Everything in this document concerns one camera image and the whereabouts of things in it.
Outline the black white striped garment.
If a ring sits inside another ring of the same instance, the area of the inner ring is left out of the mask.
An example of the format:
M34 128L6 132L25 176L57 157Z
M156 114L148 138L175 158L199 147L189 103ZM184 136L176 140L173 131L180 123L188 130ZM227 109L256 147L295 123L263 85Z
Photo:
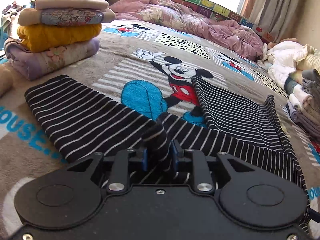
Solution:
M34 239L309 239L302 228L308 194L274 97L247 104L270 122L271 133L263 135L271 143L267 155L288 154L295 179L242 159L231 125L218 129L214 99L231 107L240 95L197 77L192 82L206 121L203 139L215 132L221 144L186 145L164 114L139 128L137 111L111 108L107 129L125 130L119 147L91 150L23 186L15 198L21 233ZM173 140L184 149L184 172L173 168ZM147 149L147 171L137 158L140 147Z

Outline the Mickey Mouse plush blanket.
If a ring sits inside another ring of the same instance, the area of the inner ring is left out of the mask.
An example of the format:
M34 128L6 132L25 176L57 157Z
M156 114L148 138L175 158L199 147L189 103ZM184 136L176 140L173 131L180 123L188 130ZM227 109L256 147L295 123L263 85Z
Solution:
M25 183L91 150L113 152L121 135L109 109L135 110L139 128L161 114L170 130L178 129L181 142L199 148L222 142L215 132L203 139L204 117L191 78L197 76L242 98L228 107L214 99L221 131L231 125L241 157L274 168L292 179L288 154L267 155L270 122L260 118L248 101L262 104L274 97L277 119L294 148L299 175L306 185L310 206L319 209L319 148L288 116L288 95L256 63L232 50L194 35L142 21L116 20L104 24L92 43L74 46L80 61L46 75L9 61L4 68L13 85L1 97L1 237L21 225L14 196Z

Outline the cream folded towel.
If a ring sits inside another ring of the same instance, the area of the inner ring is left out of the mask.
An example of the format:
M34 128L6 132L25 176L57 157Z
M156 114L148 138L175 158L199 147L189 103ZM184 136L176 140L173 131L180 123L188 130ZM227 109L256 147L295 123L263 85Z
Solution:
M289 101L295 110L319 125L319 104L311 94L302 90L301 85L295 85L293 92L289 95Z

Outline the lilac folded garment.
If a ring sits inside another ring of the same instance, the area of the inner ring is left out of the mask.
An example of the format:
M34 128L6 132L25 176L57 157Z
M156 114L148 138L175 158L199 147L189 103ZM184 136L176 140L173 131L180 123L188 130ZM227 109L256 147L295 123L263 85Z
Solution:
M303 128L309 135L314 137L316 140L319 140L319 126L317 124L314 124L302 113L299 113L297 110L295 110L291 102L287 101L286 108L289 112L291 120L295 124Z

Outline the white crumpled garment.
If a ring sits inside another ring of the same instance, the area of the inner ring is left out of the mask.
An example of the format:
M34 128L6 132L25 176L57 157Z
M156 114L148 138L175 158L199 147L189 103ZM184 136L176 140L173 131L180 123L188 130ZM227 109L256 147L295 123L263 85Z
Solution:
M282 89L289 75L297 70L297 64L311 52L309 45L301 45L293 41L280 42L271 49L264 45L263 50L263 55L257 63Z

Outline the lilac floral folded blanket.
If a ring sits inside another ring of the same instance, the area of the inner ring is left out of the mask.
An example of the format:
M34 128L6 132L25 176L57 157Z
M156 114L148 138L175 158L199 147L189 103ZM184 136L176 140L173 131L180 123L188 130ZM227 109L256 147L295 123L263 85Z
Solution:
M65 66L95 55L99 50L99 39L76 42L67 46L49 48L33 53L20 41L9 38L4 44L6 57L12 67L29 81L36 80Z

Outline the pink floral duvet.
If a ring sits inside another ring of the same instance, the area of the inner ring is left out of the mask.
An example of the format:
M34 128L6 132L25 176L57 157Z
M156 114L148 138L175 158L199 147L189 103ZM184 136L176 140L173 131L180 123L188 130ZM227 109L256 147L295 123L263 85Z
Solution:
M216 21L171 0L119 0L109 8L118 20L145 21L214 42L255 60L263 54L263 42L249 27L235 20Z

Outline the grey folded garment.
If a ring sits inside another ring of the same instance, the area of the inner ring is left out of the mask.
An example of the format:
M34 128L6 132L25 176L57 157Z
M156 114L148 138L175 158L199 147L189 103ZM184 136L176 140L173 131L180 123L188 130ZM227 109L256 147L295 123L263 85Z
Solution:
M319 105L320 100L320 77L316 69L302 71L302 87L304 92L313 96L315 103Z

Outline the yellow folded blanket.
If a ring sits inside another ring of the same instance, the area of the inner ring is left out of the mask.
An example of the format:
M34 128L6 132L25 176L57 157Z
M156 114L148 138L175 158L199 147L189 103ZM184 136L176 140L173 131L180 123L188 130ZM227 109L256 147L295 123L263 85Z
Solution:
M39 53L49 48L89 41L97 37L101 29L100 23L75 26L34 24L19 26L17 35L26 48L33 53Z

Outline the cream floral folded blanket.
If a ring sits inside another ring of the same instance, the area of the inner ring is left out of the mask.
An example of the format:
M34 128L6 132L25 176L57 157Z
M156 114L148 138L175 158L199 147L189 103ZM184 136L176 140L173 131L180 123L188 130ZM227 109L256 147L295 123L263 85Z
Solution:
M105 0L36 0L21 11L18 24L76 26L110 23L116 18Z

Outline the grey striped curtain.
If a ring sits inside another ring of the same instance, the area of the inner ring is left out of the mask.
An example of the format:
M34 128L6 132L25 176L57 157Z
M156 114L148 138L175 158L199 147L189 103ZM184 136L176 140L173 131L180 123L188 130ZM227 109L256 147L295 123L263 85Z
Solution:
M290 37L305 0L244 0L241 15L280 41Z

